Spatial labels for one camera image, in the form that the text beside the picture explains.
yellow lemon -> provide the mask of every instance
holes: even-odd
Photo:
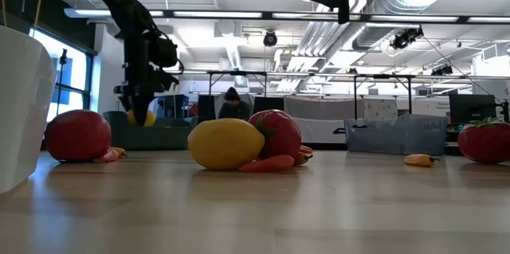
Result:
[[[242,119],[216,119],[200,123],[188,135],[193,159],[210,170],[237,170],[257,158],[264,136]]]
[[[133,125],[137,126],[136,119],[135,119],[135,113],[133,110],[129,110],[127,112],[127,121]],[[152,111],[147,111],[147,116],[145,117],[145,123],[143,124],[144,127],[152,127],[156,121],[156,115]]]

window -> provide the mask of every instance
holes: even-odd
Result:
[[[30,36],[45,46],[57,69],[57,81],[46,121],[58,114],[87,109],[90,100],[92,57],[39,30],[30,30]],[[67,50],[65,64],[60,64],[63,50]]]

red tomato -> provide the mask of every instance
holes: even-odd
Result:
[[[467,127],[458,138],[462,154],[474,162],[500,163],[507,161],[510,151],[510,125],[495,123]]]
[[[110,124],[93,111],[68,111],[46,126],[46,149],[57,160],[100,158],[106,154],[111,142]]]
[[[249,119],[265,137],[260,158],[286,154],[295,158],[301,148],[301,132],[292,117],[284,111],[259,111]]]

white container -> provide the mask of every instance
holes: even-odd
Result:
[[[0,193],[35,171],[56,76],[41,43],[0,26]]]

table surface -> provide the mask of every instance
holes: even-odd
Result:
[[[279,174],[203,170],[187,151],[59,164],[0,197],[2,253],[504,253],[510,166],[317,151]]]

